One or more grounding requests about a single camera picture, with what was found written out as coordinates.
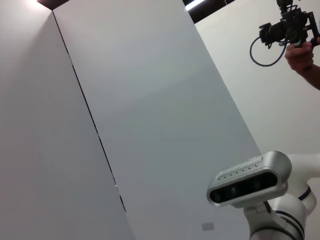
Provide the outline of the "person's hand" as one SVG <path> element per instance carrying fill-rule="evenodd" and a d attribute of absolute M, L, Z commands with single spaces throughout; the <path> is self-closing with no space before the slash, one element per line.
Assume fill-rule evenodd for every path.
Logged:
<path fill-rule="evenodd" d="M 310 41 L 303 42 L 301 47 L 290 44 L 286 48 L 284 56 L 292 70 L 298 74 L 303 74 L 313 66 L 313 49 L 314 46 Z"/>

